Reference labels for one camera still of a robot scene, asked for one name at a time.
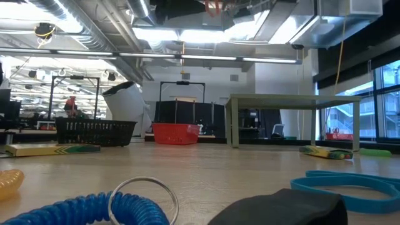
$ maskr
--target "table leg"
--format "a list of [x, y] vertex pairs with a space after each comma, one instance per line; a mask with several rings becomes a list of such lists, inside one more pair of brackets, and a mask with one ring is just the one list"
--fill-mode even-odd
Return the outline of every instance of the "table leg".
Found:
[[315, 146], [315, 130], [316, 130], [317, 110], [311, 110], [311, 145]]
[[352, 150], [360, 150], [360, 102], [354, 102], [352, 108]]
[[239, 109], [238, 99], [232, 98], [232, 148], [239, 147]]
[[225, 121], [225, 131], [226, 131], [226, 144], [232, 146], [232, 110], [231, 105], [226, 105], [226, 121]]

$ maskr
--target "blue coiled keychain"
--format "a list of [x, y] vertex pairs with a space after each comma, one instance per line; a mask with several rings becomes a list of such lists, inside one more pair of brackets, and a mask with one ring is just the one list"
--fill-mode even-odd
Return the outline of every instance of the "blue coiled keychain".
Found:
[[[174, 216], [171, 223], [163, 210], [152, 200], [132, 194], [123, 195], [119, 190], [132, 182], [149, 181], [163, 187], [172, 197]], [[135, 177], [121, 183], [113, 192], [90, 194], [56, 202], [53, 205], [22, 213], [3, 225], [44, 225], [44, 224], [92, 224], [95, 221], [111, 221], [121, 224], [174, 224], [178, 218], [179, 204], [175, 193], [162, 181], [153, 177]]]

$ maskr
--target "desk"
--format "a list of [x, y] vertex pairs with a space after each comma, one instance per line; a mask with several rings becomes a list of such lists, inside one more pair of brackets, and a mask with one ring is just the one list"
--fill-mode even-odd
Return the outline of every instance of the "desk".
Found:
[[239, 147], [239, 109], [311, 110], [311, 144], [315, 145], [316, 111], [318, 109], [353, 103], [353, 151], [359, 150], [360, 101], [358, 96], [308, 96], [285, 94], [231, 94], [226, 108], [226, 142]]
[[50, 124], [56, 124], [55, 121], [38, 121], [36, 124], [36, 129], [40, 129], [40, 124], [47, 124], [47, 130], [49, 130]]

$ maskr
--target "red basket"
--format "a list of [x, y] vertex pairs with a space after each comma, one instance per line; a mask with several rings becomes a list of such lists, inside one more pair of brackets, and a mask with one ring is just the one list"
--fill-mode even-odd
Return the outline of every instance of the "red basket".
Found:
[[158, 144], [194, 144], [199, 139], [197, 125], [153, 123], [152, 128]]

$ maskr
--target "wooden table surface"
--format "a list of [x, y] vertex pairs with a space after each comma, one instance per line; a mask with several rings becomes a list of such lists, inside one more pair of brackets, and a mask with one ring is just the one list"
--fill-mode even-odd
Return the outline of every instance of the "wooden table surface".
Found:
[[[20, 169], [26, 178], [19, 194], [0, 202], [0, 221], [78, 195], [113, 190], [135, 176], [152, 176], [169, 184], [179, 198], [176, 224], [207, 224], [219, 211], [242, 198], [290, 188], [291, 179], [311, 169], [346, 171], [400, 178], [400, 157], [355, 155], [350, 161], [306, 156], [289, 146], [225, 144], [166, 146], [152, 142], [103, 148], [102, 153], [0, 159], [0, 170]], [[330, 188], [343, 194], [386, 198], [359, 188]], [[169, 195], [155, 184], [133, 183], [123, 192], [156, 201], [169, 218]], [[349, 212], [349, 224], [398, 224], [400, 212], [367, 215]]]

